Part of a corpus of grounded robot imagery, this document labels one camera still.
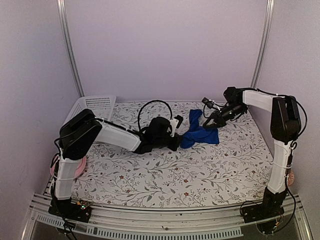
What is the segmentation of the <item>white plastic basket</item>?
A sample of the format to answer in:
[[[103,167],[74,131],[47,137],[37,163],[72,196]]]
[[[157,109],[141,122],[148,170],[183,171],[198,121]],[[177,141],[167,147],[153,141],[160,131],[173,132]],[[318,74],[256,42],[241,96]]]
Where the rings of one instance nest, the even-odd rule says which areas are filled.
[[[116,99],[117,97],[115,95],[91,95],[80,97],[72,106],[63,124],[66,124],[84,109],[91,110],[98,118],[104,118],[107,121],[110,121]]]

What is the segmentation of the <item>left aluminium frame post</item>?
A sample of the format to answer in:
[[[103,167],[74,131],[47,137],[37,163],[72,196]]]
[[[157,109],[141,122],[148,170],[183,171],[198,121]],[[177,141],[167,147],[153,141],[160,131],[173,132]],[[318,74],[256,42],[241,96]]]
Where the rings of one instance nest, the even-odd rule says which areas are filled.
[[[63,39],[66,46],[67,57],[70,63],[71,73],[74,79],[76,91],[78,93],[78,96],[81,98],[85,96],[85,93],[84,93],[84,89],[80,79],[79,71],[77,68],[75,54],[73,51],[72,40],[71,40],[71,35],[70,35],[70,30],[68,25],[67,11],[66,11],[66,1],[57,0],[56,3],[57,3],[57,10],[58,10],[58,16],[59,16],[59,21],[61,25],[62,35],[63,35]]]

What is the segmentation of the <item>blue towel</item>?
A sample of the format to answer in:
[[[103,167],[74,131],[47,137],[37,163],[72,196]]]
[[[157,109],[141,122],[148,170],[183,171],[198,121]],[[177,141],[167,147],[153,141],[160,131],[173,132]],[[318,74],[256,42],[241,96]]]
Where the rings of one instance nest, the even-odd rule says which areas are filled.
[[[216,127],[204,128],[200,126],[199,119],[203,115],[200,109],[191,109],[189,111],[189,129],[182,135],[180,147],[183,149],[191,148],[195,143],[205,143],[218,145],[219,132]]]

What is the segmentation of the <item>aluminium frame post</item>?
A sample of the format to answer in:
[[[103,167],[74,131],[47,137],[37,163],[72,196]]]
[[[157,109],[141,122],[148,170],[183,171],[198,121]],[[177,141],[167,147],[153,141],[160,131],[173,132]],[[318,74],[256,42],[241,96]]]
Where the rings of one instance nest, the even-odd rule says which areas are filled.
[[[66,11],[66,1],[57,0],[56,3],[57,3],[57,10],[58,10],[58,16],[59,16],[59,21],[61,25],[62,35],[63,35],[63,39],[66,46],[67,57],[70,63],[71,73],[74,79],[76,91],[78,93],[78,96],[81,98],[85,96],[85,93],[84,93],[84,89],[80,79],[79,71],[77,68],[75,54],[73,51],[72,40],[71,40],[71,35],[70,35],[70,30],[68,25],[67,11]]]
[[[258,85],[260,73],[263,66],[264,56],[267,49],[268,39],[271,31],[272,20],[273,20],[273,12],[274,12],[275,1],[267,0],[266,1],[266,9],[264,15],[264,22],[262,28],[262,35],[260,40],[260,46],[258,50],[258,55],[256,59],[256,64],[253,71],[253,76],[251,80],[250,87],[256,88]]]

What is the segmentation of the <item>orange patterned round object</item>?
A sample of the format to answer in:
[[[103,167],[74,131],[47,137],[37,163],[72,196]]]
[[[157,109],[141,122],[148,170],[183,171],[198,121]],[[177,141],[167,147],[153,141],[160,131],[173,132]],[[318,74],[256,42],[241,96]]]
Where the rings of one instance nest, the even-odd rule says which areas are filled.
[[[293,185],[294,181],[295,181],[295,175],[294,175],[294,172],[291,170],[287,177],[287,185],[288,186]]]

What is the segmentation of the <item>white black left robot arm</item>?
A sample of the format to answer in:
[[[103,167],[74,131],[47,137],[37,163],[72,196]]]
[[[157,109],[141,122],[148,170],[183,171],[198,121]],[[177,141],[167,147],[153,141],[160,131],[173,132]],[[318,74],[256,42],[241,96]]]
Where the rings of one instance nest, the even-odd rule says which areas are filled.
[[[74,213],[74,205],[68,200],[71,199],[76,169],[93,144],[116,146],[138,155],[157,148],[176,151],[182,140],[176,130],[182,122],[180,115],[171,116],[170,119],[157,116],[148,126],[130,130],[97,117],[88,108],[82,110],[60,128],[59,137],[54,140],[58,148],[51,165],[54,168],[53,196],[57,199],[55,209],[63,217],[70,217]]]

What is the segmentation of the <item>pink plate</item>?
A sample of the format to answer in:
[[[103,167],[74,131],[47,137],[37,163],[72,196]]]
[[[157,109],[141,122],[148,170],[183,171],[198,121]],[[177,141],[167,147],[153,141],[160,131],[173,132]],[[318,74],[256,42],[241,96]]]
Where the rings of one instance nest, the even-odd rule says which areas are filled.
[[[78,178],[85,170],[87,159],[84,156],[79,160],[71,160],[69,158],[61,158],[56,153],[50,164],[50,174],[61,180],[73,180]]]

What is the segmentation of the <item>aluminium front rail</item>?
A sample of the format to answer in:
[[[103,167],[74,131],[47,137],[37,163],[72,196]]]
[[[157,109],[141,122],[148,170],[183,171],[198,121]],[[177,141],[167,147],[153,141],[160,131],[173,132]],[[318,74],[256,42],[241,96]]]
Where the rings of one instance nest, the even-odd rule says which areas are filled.
[[[192,208],[142,208],[93,204],[87,223],[49,213],[51,197],[35,194],[24,240],[313,240],[298,196],[284,200],[284,215],[245,222],[244,204]]]

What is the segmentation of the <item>right aluminium frame post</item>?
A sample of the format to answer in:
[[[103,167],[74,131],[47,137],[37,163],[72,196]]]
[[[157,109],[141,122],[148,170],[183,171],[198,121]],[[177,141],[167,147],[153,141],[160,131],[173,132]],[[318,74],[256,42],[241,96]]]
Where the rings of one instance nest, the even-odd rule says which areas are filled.
[[[273,12],[274,12],[275,1],[267,0],[266,1],[266,9],[264,15],[264,22],[262,28],[262,35],[260,40],[260,46],[258,50],[258,55],[256,59],[256,64],[253,71],[253,76],[251,80],[250,87],[256,88],[258,85],[260,73],[263,66],[264,56],[267,49],[268,39],[271,31],[272,20],[273,20]]]

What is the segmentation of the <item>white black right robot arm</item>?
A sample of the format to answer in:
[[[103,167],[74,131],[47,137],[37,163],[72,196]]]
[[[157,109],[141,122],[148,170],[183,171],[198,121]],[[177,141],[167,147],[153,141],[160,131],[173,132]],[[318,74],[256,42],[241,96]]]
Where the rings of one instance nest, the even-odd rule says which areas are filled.
[[[228,87],[223,96],[226,104],[215,110],[204,122],[204,128],[222,128],[227,121],[245,114],[249,107],[256,107],[271,114],[270,134],[274,142],[274,157],[269,182],[261,204],[245,206],[241,214],[245,218],[269,218],[284,213],[282,204],[289,192],[288,178],[292,167],[297,139],[306,128],[301,123],[300,103],[294,96],[268,93],[254,88]]]

